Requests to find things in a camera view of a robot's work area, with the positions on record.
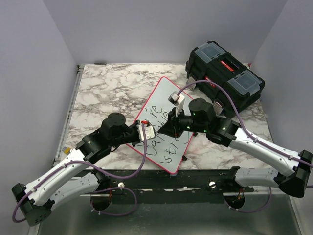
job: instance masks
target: marble tabletop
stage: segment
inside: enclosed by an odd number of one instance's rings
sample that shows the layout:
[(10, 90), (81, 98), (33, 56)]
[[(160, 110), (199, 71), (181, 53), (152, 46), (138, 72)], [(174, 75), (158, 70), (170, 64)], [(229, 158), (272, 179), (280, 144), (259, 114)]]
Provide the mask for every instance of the marble tabletop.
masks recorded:
[[(65, 146), (75, 148), (83, 136), (101, 126), (112, 112), (120, 112), (130, 125), (162, 76), (178, 86), (186, 83), (182, 64), (85, 65)], [(193, 98), (210, 101), (198, 89), (186, 90)], [(272, 141), (260, 101), (241, 112), (248, 130)], [(204, 134), (192, 138), (180, 169), (230, 169), (232, 166), (266, 168), (267, 164), (241, 151), (216, 145)], [(97, 162), (104, 169), (138, 169), (142, 156), (126, 145)], [(146, 160), (143, 169), (159, 169)]]

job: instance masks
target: white cable tie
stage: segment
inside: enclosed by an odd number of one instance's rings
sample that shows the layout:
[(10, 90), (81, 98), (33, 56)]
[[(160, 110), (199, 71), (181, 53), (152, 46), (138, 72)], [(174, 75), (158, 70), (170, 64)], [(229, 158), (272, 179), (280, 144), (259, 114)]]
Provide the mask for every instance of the white cable tie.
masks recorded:
[(253, 140), (254, 143), (256, 143), (258, 141), (259, 137), (256, 136), (255, 139)]

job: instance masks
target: white wall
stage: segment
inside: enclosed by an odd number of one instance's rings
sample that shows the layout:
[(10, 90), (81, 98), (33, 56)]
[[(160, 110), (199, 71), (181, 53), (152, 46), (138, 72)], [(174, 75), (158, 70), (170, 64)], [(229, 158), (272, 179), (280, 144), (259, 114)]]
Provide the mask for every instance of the white wall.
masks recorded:
[(0, 234), (22, 235), (11, 188), (52, 166), (77, 67), (42, 0), (2, 0), (0, 22)]
[[(312, 43), (313, 1), (288, 0), (252, 64), (275, 143), (297, 151), (313, 152)], [(313, 231), (313, 189), (301, 203)]]
[(215, 40), (252, 62), (287, 0), (44, 0), (78, 64), (185, 63)]

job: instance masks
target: metal floor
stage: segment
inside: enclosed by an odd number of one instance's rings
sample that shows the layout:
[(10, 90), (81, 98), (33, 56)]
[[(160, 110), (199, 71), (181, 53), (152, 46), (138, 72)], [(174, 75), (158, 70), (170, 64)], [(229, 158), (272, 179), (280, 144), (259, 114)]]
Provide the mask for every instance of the metal floor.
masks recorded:
[[(268, 195), (246, 195), (245, 210), (263, 205)], [(300, 230), (285, 194), (274, 194), (268, 208), (243, 214), (224, 204), (139, 205), (125, 217), (91, 213), (90, 198), (79, 197), (57, 208), (41, 224), (41, 235), (299, 235)], [(132, 205), (113, 205), (111, 212), (125, 212)]]

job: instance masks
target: toolbox lid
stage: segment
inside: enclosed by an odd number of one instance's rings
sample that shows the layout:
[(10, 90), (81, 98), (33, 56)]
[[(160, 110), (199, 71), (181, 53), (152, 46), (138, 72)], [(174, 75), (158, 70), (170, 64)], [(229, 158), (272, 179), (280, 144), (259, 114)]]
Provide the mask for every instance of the toolbox lid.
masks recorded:
[(205, 43), (198, 47), (195, 53), (206, 63), (209, 63), (211, 60), (219, 57), (220, 55), (225, 54), (226, 52), (220, 48), (216, 43), (210, 42)]
[(259, 84), (261, 84), (262, 81), (249, 70), (245, 70), (241, 74), (230, 79), (228, 83), (242, 95), (245, 95), (248, 92), (250, 92), (250, 95), (253, 95), (260, 90), (261, 87)]

